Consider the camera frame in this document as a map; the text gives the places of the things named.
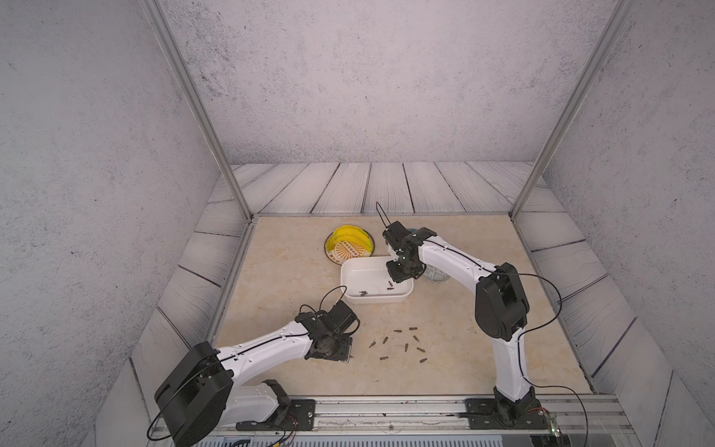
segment concrete wall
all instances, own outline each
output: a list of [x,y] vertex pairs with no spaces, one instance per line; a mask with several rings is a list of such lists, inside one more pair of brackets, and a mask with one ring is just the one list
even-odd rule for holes
[[0,4],[0,444],[78,446],[219,175],[136,0]]
[[231,163],[532,160],[615,0],[162,0]]
[[715,421],[715,4],[648,1],[546,179]]

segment wire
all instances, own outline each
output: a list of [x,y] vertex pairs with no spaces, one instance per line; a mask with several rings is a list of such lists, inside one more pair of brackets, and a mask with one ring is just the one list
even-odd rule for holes
[[507,275],[507,276],[533,276],[533,277],[537,277],[537,278],[539,278],[539,279],[541,279],[541,280],[546,281],[547,283],[549,283],[549,284],[551,285],[551,287],[553,287],[553,289],[556,291],[556,294],[558,295],[558,311],[556,312],[556,315],[554,315],[553,318],[551,318],[549,321],[547,321],[546,323],[544,323],[544,324],[542,324],[542,325],[540,325],[540,326],[536,326],[535,328],[532,328],[532,329],[529,329],[529,330],[525,330],[524,332],[522,332],[521,334],[519,334],[519,336],[516,338],[516,352],[517,352],[517,359],[519,360],[519,373],[521,374],[521,377],[522,377],[524,380],[526,380],[526,382],[527,382],[529,385],[531,385],[531,386],[533,386],[533,387],[536,387],[536,388],[564,388],[564,389],[566,389],[566,390],[569,390],[570,392],[572,392],[572,393],[576,396],[576,398],[578,399],[578,402],[581,404],[581,408],[583,409],[583,417],[586,419],[586,437],[585,437],[584,440],[583,440],[583,445],[584,445],[584,447],[586,447],[586,446],[588,445],[588,414],[586,413],[586,406],[583,404],[583,401],[581,400],[581,397],[578,396],[578,393],[575,392],[573,389],[569,388],[568,386],[565,386],[565,385],[536,385],[535,383],[532,383],[529,379],[527,379],[527,378],[524,376],[524,370],[523,370],[522,367],[521,367],[521,349],[520,349],[520,346],[519,346],[519,344],[520,344],[520,342],[521,342],[521,338],[522,338],[524,335],[528,334],[529,332],[533,332],[533,331],[535,331],[535,330],[537,330],[537,329],[543,328],[544,326],[550,325],[551,323],[553,323],[554,321],[556,321],[556,319],[558,318],[558,316],[561,314],[561,310],[563,309],[563,298],[561,297],[561,292],[558,291],[558,288],[556,287],[556,285],[555,285],[554,283],[552,283],[550,280],[547,280],[546,278],[544,278],[543,276],[535,275],[535,274],[533,274],[533,273],[502,273],[502,272],[497,272],[496,270],[487,270],[487,269],[485,269],[481,264],[479,264],[479,262],[476,262],[474,259],[472,259],[471,257],[465,255],[464,253],[458,252],[457,250],[452,250],[452,249],[449,248],[449,247],[445,247],[444,245],[438,244],[438,243],[433,242],[433,241],[431,241],[431,240],[426,240],[425,242],[431,242],[431,243],[433,243],[434,245],[437,245],[437,246],[439,246],[439,247],[442,247],[442,248],[444,248],[444,249],[446,249],[446,250],[449,250],[449,251],[451,251],[451,252],[455,252],[455,253],[457,253],[458,255],[460,255],[460,256],[462,256],[462,257],[464,257],[464,258],[466,258],[466,259],[469,259],[471,262],[474,262],[475,265],[477,265],[480,269],[486,270],[487,272],[496,273],[497,275]]
[[167,406],[169,406],[169,404],[174,400],[174,398],[179,394],[179,392],[180,392],[181,390],[183,390],[184,387],[185,387],[186,385],[188,385],[192,380],[194,380],[196,377],[198,377],[201,373],[203,373],[203,372],[206,371],[207,369],[211,368],[212,366],[219,365],[220,363],[223,363],[223,362],[225,362],[226,360],[230,360],[230,359],[232,359],[232,358],[234,358],[234,357],[237,357],[237,356],[239,356],[239,355],[241,355],[241,354],[243,354],[243,353],[246,353],[246,352],[248,352],[248,351],[250,351],[250,350],[252,350],[252,349],[258,348],[259,346],[263,346],[263,345],[265,345],[266,343],[270,343],[270,342],[272,342],[272,341],[279,340],[279,339],[281,339],[281,338],[302,337],[302,336],[304,336],[304,335],[308,335],[308,333],[305,333],[305,334],[295,334],[295,335],[279,335],[278,337],[271,338],[271,339],[269,339],[269,340],[266,340],[266,341],[263,341],[263,342],[261,342],[261,343],[258,343],[258,344],[255,345],[255,346],[251,346],[250,348],[246,348],[246,349],[242,350],[242,351],[239,352],[239,353],[235,353],[235,354],[233,354],[233,355],[231,355],[231,356],[229,356],[229,357],[224,358],[223,360],[218,360],[218,361],[212,362],[212,363],[210,363],[209,365],[206,365],[205,367],[201,368],[201,369],[199,370],[199,372],[197,372],[196,374],[192,375],[191,378],[189,378],[188,380],[186,380],[185,382],[183,382],[183,383],[178,387],[178,389],[174,392],[174,394],[172,394],[172,397],[169,398],[169,400],[167,401],[167,403],[159,410],[159,412],[157,413],[157,415],[156,415],[156,416],[154,417],[154,419],[152,420],[152,423],[150,423],[150,424],[149,424],[149,427],[147,428],[147,439],[149,439],[150,441],[163,441],[164,439],[168,439],[168,438],[171,438],[171,437],[172,437],[171,434],[169,434],[169,435],[164,436],[163,438],[152,438],[152,434],[151,434],[151,433],[152,433],[152,429],[154,428],[154,425],[156,425],[157,421],[159,420],[159,417],[162,415],[162,413],[164,412],[164,410],[167,409]]
[[385,228],[388,227],[387,225],[385,225],[385,219],[388,220],[388,224],[390,224],[390,225],[393,224],[392,222],[390,222],[390,218],[388,217],[388,214],[385,212],[385,210],[383,209],[383,206],[380,205],[379,202],[375,202],[375,209],[377,209],[377,211],[378,211],[378,216],[380,216],[380,220],[383,221],[383,227],[385,227]]
[[340,298],[337,299],[337,301],[342,300],[342,297],[345,296],[345,292],[347,292],[346,285],[338,285],[336,288],[330,289],[330,292],[326,293],[325,296],[322,297],[322,300],[320,300],[320,305],[317,307],[318,312],[320,312],[320,309],[322,308],[322,302],[325,301],[325,298],[327,298],[327,296],[330,295],[330,293],[332,293],[333,291],[335,291],[339,288],[342,288],[342,287],[344,287],[345,290],[343,290],[342,295],[340,296]]
[[301,304],[301,305],[300,305],[300,309],[298,309],[298,313],[302,313],[302,312],[303,312],[303,306],[305,306],[306,308],[311,309],[311,310],[313,311],[313,313],[315,313],[315,309],[313,309],[311,306],[309,306],[309,305],[307,305],[307,304]]

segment white rectangular container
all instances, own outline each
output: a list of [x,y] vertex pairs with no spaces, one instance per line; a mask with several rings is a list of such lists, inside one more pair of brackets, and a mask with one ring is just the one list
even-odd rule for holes
[[401,283],[393,281],[385,265],[389,260],[392,260],[391,256],[346,260],[340,268],[340,284],[347,287],[344,299],[350,304],[399,303],[406,300],[415,287],[415,281],[412,278]]

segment metal rail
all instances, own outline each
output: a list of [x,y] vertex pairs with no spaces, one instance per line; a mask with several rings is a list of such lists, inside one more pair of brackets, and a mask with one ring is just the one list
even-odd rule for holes
[[531,168],[531,172],[529,172],[529,176],[526,178],[526,183],[524,183],[524,187],[521,189],[521,192],[519,192],[519,196],[516,198],[514,206],[509,212],[512,220],[516,220],[517,216],[519,216],[519,213],[524,208],[529,195],[533,191],[534,187],[536,187],[536,183],[546,170],[546,167],[556,152],[559,143],[561,143],[561,139],[566,134],[568,126],[573,121],[576,113],[578,113],[579,107],[581,107],[583,100],[586,98],[588,89],[596,79],[596,75],[598,75],[603,63],[608,58],[608,53],[611,52],[611,49],[618,39],[618,35],[626,25],[626,22],[628,21],[636,3],[637,0],[619,0],[617,3],[611,18],[606,24],[606,28],[603,30],[601,38],[593,48],[593,51],[591,52],[586,65],[583,67],[583,70],[581,70],[581,74],[578,76],[576,85],[571,91],[571,95],[568,97],[566,104],[563,106],[563,110],[561,110],[561,115],[559,115],[556,120],[556,124],[553,126],[551,133],[546,139],[541,151],[538,153],[536,161]]
[[161,45],[164,55],[167,57],[167,61],[169,61],[169,65],[171,66],[172,71],[181,86],[181,90],[184,92],[184,97],[189,103],[189,108],[194,114],[194,118],[196,118],[199,128],[201,128],[201,133],[203,133],[206,143],[208,144],[209,149],[211,150],[211,153],[216,159],[216,163],[221,170],[221,174],[226,179],[228,188],[238,202],[241,213],[246,219],[246,223],[248,223],[251,220],[251,210],[248,207],[246,199],[241,193],[241,188],[238,186],[236,177],[233,175],[231,165],[228,163],[228,160],[226,160],[226,154],[221,147],[221,142],[216,135],[214,127],[211,125],[209,115],[206,112],[203,103],[201,103],[199,93],[191,80],[191,76],[189,75],[186,64],[181,57],[181,53],[179,53],[176,41],[169,30],[169,25],[164,17],[162,8],[157,0],[142,0],[141,3],[144,7],[149,23],[154,29],[154,34],[156,34],[157,40],[159,40],[159,45]]

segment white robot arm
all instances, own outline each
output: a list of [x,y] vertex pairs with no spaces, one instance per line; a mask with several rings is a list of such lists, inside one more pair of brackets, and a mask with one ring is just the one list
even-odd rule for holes
[[355,321],[360,327],[358,317],[339,300],[330,312],[300,313],[280,329],[246,343],[213,349],[203,342],[193,347],[154,394],[176,447],[193,446],[216,426],[280,426],[290,406],[281,386],[275,380],[242,385],[296,358],[346,362],[350,336],[357,328],[346,330]]
[[538,401],[528,382],[524,345],[518,342],[529,304],[516,269],[508,263],[495,265],[473,257],[428,228],[411,232],[392,222],[383,237],[394,257],[387,264],[393,281],[419,278],[431,265],[475,294],[474,316],[491,337],[494,351],[496,409],[506,425],[518,421]]

